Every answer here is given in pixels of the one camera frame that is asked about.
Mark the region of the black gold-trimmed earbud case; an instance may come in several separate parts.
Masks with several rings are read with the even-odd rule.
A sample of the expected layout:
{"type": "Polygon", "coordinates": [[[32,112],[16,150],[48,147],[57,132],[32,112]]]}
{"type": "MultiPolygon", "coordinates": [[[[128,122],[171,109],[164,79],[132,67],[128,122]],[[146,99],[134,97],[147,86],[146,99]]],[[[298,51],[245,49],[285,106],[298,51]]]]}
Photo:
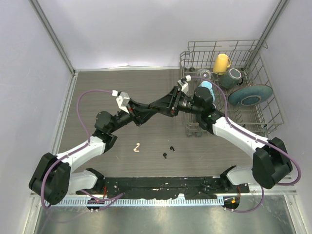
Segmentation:
{"type": "Polygon", "coordinates": [[[155,107],[155,106],[149,105],[148,107],[150,110],[157,110],[157,107],[155,107]]]}

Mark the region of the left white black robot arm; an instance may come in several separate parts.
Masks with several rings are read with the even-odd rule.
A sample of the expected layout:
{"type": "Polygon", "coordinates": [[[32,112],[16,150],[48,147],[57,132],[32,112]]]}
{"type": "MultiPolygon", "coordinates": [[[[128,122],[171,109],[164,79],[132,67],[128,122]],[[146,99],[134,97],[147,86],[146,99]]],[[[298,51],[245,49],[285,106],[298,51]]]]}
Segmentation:
{"type": "Polygon", "coordinates": [[[42,203],[56,205],[70,193],[88,189],[92,194],[103,191],[103,175],[94,169],[81,173],[75,170],[87,161],[110,150],[117,140],[113,132],[134,122],[140,126],[147,122],[160,109],[154,104],[130,101],[124,110],[112,115],[107,111],[96,116],[95,131],[88,139],[63,153],[44,154],[29,182],[32,192],[38,194],[42,203]]]}

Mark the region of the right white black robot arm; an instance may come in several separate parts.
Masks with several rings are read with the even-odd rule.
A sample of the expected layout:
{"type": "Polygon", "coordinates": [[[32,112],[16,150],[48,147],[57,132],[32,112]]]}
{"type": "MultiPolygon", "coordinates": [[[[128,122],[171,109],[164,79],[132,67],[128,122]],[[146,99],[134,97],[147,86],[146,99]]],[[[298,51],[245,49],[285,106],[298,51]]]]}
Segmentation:
{"type": "Polygon", "coordinates": [[[282,140],[261,137],[226,118],[214,107],[213,96],[206,87],[197,87],[193,97],[189,97],[175,86],[168,95],[149,106],[170,117],[180,111],[194,114],[203,130],[226,139],[251,157],[250,166],[232,166],[221,175],[220,187],[227,193],[244,183],[258,183],[271,189],[293,169],[284,155],[286,148],[282,140]]]}

